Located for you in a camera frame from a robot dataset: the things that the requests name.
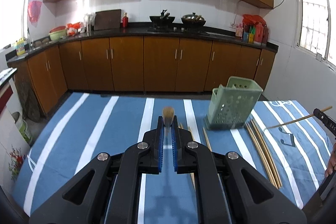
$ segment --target metal bolt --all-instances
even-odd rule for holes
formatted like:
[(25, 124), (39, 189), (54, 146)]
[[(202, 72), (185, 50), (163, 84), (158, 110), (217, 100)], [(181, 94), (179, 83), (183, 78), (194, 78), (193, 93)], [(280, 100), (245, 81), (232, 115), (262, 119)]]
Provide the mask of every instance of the metal bolt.
[(137, 146), (139, 149), (146, 149), (148, 147), (148, 143), (141, 142), (141, 143), (138, 143)]
[(198, 143), (197, 142), (189, 142), (187, 143), (187, 146), (191, 149), (197, 148), (198, 147)]
[(238, 155), (236, 152), (233, 152), (233, 151), (229, 152), (229, 153), (227, 154), (227, 156), (228, 156), (228, 158), (231, 159), (231, 160), (236, 160), (236, 159), (238, 159), (238, 157), (239, 157), (239, 155)]
[(100, 153), (97, 156), (98, 160), (107, 160), (108, 157), (109, 157), (109, 155), (107, 155), (107, 153)]

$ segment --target lower cabinet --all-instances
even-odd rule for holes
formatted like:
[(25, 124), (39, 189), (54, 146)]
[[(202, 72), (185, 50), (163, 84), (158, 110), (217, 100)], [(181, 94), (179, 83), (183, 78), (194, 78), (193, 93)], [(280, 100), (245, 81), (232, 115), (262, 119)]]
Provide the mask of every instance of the lower cabinet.
[(51, 80), (46, 52), (29, 58), (28, 67), (37, 99), (43, 112), (47, 114), (58, 98)]
[(64, 77), (69, 90), (88, 90), (80, 41), (59, 45)]
[(260, 52), (260, 49), (242, 46), (235, 76), (254, 79), (259, 63)]
[(275, 52), (270, 52), (268, 50), (262, 50), (260, 55), (260, 60), (258, 68), (254, 77), (254, 80), (265, 89), (268, 82), (269, 75), (273, 67), (273, 62), (275, 58)]
[(51, 82), (54, 86), (54, 90), (58, 100), (68, 90), (62, 70), (61, 59), (59, 57), (58, 46), (47, 49), (45, 53), (47, 56)]
[(175, 91), (201, 92), (207, 77), (212, 41), (180, 39)]
[(115, 91), (143, 91), (143, 37), (111, 37)]
[(108, 38), (82, 41), (85, 76), (89, 90), (114, 90)]
[(220, 84), (226, 86), (229, 77), (236, 73), (240, 51), (240, 45), (213, 42), (204, 91), (212, 91)]
[(179, 37), (144, 38), (143, 74), (146, 91), (175, 91), (179, 44)]

